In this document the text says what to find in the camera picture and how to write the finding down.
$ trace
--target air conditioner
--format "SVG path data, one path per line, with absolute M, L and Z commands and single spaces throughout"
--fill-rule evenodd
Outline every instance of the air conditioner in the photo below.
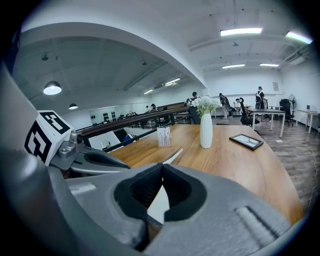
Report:
M 293 54 L 292 56 L 288 57 L 285 59 L 286 63 L 290 63 L 292 65 L 298 65 L 301 62 L 304 62 L 306 59 L 299 53 L 296 52 L 295 54 Z

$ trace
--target white wall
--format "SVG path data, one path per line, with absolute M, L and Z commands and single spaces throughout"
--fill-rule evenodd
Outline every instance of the white wall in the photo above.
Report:
M 118 119 L 121 114 L 126 115 L 129 112 L 136 112 L 137 114 L 143 114 L 146 112 L 146 106 L 151 104 L 147 102 L 143 103 L 129 103 L 123 105 L 117 105 L 112 107 L 102 107 L 99 109 L 80 109 L 69 110 L 68 113 L 62 114 L 61 117 L 75 130 L 79 130 L 88 126 L 92 126 L 94 123 L 100 124 L 104 122 L 104 113 L 108 113 L 109 121 L 112 122 L 111 112 L 115 112 L 115 117 Z
M 299 65 L 290 65 L 281 70 L 284 85 L 284 99 L 291 94 L 296 97 L 296 109 L 306 110 L 314 105 L 320 113 L 320 63 L 317 59 L 306 60 Z M 305 124 L 307 114 L 295 112 L 295 119 Z M 312 127 L 317 128 L 319 119 L 313 116 Z
M 279 91 L 274 91 L 273 82 L 278 83 Z M 236 98 L 242 97 L 244 104 L 255 106 L 255 94 L 259 86 L 263 88 L 263 93 L 270 106 L 279 106 L 279 101 L 283 99 L 284 93 L 281 73 L 276 70 L 234 69 L 208 73 L 205 76 L 205 83 L 209 96 L 218 98 L 219 93 L 222 93 L 228 97 L 231 105 L 236 101 Z
M 116 105 L 148 104 L 149 96 L 134 91 L 89 88 L 87 90 L 72 91 L 72 93 L 59 93 L 52 98 L 39 97 L 32 101 L 37 110 L 54 110 L 60 116 L 71 113 L 71 110 L 69 110 L 71 103 L 77 104 L 79 110 L 93 110 Z
M 72 110 L 70 113 L 61 115 L 75 130 L 92 126 L 89 110 Z
M 188 98 L 192 98 L 192 93 L 197 92 L 198 96 L 202 96 L 203 85 L 198 85 L 192 81 L 183 86 L 167 86 L 162 87 L 158 90 L 152 91 L 150 96 L 150 104 L 155 104 L 156 106 L 163 106 L 173 103 L 185 102 Z

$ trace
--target white vase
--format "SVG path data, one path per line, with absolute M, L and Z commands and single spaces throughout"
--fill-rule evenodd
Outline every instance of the white vase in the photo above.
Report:
M 211 147 L 213 138 L 212 128 L 211 114 L 204 114 L 201 117 L 200 124 L 200 145 L 204 149 L 209 149 Z

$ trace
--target small sign holder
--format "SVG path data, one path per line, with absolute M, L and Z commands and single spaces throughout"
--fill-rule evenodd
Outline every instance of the small sign holder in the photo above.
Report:
M 156 129 L 157 135 L 158 135 L 158 146 L 159 148 L 162 147 L 171 147 L 171 141 L 170 141 L 170 127 L 158 127 Z

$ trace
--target white shirt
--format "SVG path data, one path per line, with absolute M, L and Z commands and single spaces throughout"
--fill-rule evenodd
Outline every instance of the white shirt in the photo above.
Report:
M 234 108 L 235 108 L 236 111 L 240 111 L 240 109 L 241 109 L 241 104 L 240 104 L 240 102 L 234 103 Z

